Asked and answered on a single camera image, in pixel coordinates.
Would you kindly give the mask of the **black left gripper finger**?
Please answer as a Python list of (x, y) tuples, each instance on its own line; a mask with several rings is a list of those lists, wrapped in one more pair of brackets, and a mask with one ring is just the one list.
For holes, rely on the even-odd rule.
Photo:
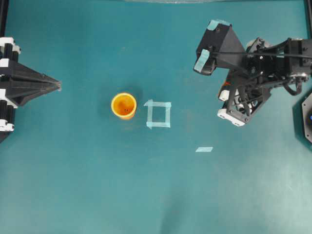
[(61, 83), (43, 73), (34, 71), (18, 62), (10, 59), (0, 60), (0, 74), (32, 82), (49, 83), (61, 88)]
[(12, 85), (0, 87), (0, 106), (11, 105), (19, 107), (32, 99), (59, 90), (60, 85), (39, 85), (38, 87), (13, 87)]

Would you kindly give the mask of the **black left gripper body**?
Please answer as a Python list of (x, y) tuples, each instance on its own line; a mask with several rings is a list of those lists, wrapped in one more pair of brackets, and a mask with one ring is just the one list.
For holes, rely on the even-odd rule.
[[(18, 61), (21, 49), (13, 37), (0, 38), (0, 67), (8, 68), (9, 61)], [(15, 112), (18, 106), (6, 97), (8, 88), (0, 85), (0, 142), (2, 143), (15, 129)]]

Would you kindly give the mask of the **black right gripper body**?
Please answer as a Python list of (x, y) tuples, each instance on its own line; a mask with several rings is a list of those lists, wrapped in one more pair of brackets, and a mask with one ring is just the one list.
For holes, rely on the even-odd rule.
[(219, 92), (224, 104), (218, 116), (236, 126), (247, 124), (270, 98), (271, 90), (284, 86), (284, 53), (284, 46), (218, 51), (218, 58), (235, 61)]

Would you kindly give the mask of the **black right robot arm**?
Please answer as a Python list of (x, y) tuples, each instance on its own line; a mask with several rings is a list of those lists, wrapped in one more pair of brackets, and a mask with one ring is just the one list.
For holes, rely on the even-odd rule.
[(312, 41), (287, 39), (267, 47), (257, 38), (245, 52), (230, 52), (241, 65), (229, 70), (218, 98), (223, 106), (217, 116), (235, 126), (250, 122), (271, 96), (271, 90), (283, 87), (290, 95), (302, 92), (302, 84), (312, 74)]

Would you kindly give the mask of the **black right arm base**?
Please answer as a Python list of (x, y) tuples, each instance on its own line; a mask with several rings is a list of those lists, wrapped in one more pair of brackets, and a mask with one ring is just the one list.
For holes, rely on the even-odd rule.
[(295, 137), (312, 147), (312, 92), (306, 92), (292, 107)]

